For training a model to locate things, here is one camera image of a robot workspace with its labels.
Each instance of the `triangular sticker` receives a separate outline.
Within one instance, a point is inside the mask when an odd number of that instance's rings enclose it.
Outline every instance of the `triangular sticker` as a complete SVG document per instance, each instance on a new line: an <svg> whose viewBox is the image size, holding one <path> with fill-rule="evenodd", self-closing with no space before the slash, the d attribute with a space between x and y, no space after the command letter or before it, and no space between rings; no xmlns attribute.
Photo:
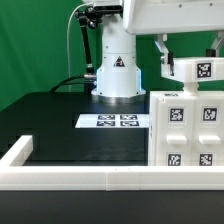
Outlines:
<svg viewBox="0 0 224 224"><path fill-rule="evenodd" d="M115 64L114 64L114 67L125 67L125 64L124 64L124 62L123 62L123 60L122 60L121 57L119 57L119 58L117 59L117 61L116 61Z"/></svg>

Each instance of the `cable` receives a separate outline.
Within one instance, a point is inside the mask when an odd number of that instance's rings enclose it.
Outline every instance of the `cable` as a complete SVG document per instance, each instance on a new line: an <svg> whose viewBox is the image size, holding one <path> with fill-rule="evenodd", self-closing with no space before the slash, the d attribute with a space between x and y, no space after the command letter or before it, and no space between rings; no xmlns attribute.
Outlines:
<svg viewBox="0 0 224 224"><path fill-rule="evenodd" d="M58 84L54 88L50 90L51 93L54 93L58 88L61 86L70 86L70 85L85 85L85 84L94 84L94 82L70 82L70 83L63 83L63 84Z"/></svg>
<svg viewBox="0 0 224 224"><path fill-rule="evenodd" d="M72 80L75 80L75 79L83 79L83 78L84 78L84 76L73 76L73 77L70 77L70 78L68 78L68 79L65 79L64 81L62 81L62 82L58 83L56 86L54 86L54 87L50 90L50 92L55 92L55 90L56 90L57 88L59 88L62 84L65 84L65 83L67 83L67 82L69 82L69 81L72 81Z"/></svg>
<svg viewBox="0 0 224 224"><path fill-rule="evenodd" d="M73 19L73 16L75 15L75 13L82 7L84 6L89 6L89 5L93 5L93 3L86 3L86 4L82 4L80 6L78 6L77 8L75 8L75 10L72 12L70 18L69 18L69 22L68 22L68 28L67 28L67 57L68 57L68 77L71 78L71 55L70 55L70 28L71 28L71 22Z"/></svg>

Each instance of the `green backdrop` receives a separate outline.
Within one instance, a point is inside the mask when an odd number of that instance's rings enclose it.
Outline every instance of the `green backdrop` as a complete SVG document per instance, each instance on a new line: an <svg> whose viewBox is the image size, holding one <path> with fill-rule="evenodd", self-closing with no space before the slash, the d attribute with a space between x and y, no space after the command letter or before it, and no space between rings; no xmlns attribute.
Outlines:
<svg viewBox="0 0 224 224"><path fill-rule="evenodd" d="M45 92L68 77L66 32L69 17L81 0L0 0L0 110L26 93ZM96 67L101 64L101 31L89 31ZM176 57L204 56L214 33L169 35ZM143 85L150 90L180 90L182 84L160 77L160 53L153 36L137 37L137 64ZM78 22L71 27L72 75L85 72ZM223 82L203 83L200 89L222 90ZM73 91L83 91L82 86Z"/></svg>

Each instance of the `white border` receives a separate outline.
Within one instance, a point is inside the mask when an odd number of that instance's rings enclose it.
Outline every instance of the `white border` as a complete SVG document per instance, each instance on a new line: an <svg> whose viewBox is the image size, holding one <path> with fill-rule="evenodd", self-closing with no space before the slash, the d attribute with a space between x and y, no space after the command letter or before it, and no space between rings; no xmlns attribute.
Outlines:
<svg viewBox="0 0 224 224"><path fill-rule="evenodd" d="M223 166L23 167L32 150L32 136L22 136L0 160L0 190L224 190Z"/></svg>

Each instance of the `black square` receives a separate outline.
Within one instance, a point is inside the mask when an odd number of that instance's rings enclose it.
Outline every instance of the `black square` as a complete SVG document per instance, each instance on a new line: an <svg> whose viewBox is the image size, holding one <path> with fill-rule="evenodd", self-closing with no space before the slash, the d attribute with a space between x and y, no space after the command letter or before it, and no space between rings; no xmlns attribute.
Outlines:
<svg viewBox="0 0 224 224"><path fill-rule="evenodd" d="M199 63L197 64L197 78L211 78L212 77L212 64L211 63Z"/></svg>
<svg viewBox="0 0 224 224"><path fill-rule="evenodd" d="M121 121L122 127L139 127L138 121Z"/></svg>
<svg viewBox="0 0 224 224"><path fill-rule="evenodd" d="M183 122L184 121L184 109L183 108L171 108L170 109L170 122Z"/></svg>
<svg viewBox="0 0 224 224"><path fill-rule="evenodd" d="M212 166L213 154L200 154L199 166Z"/></svg>
<svg viewBox="0 0 224 224"><path fill-rule="evenodd" d="M168 166L181 166L181 154L168 154Z"/></svg>
<svg viewBox="0 0 224 224"><path fill-rule="evenodd" d="M98 121L97 127L115 127L115 121Z"/></svg>
<svg viewBox="0 0 224 224"><path fill-rule="evenodd" d="M138 116L137 115L125 115L125 114L123 114L123 115L120 116L120 119L124 120L124 121L138 120Z"/></svg>
<svg viewBox="0 0 224 224"><path fill-rule="evenodd" d="M115 115L99 115L98 120L115 120Z"/></svg>
<svg viewBox="0 0 224 224"><path fill-rule="evenodd" d="M203 121L217 121L218 108L203 108Z"/></svg>

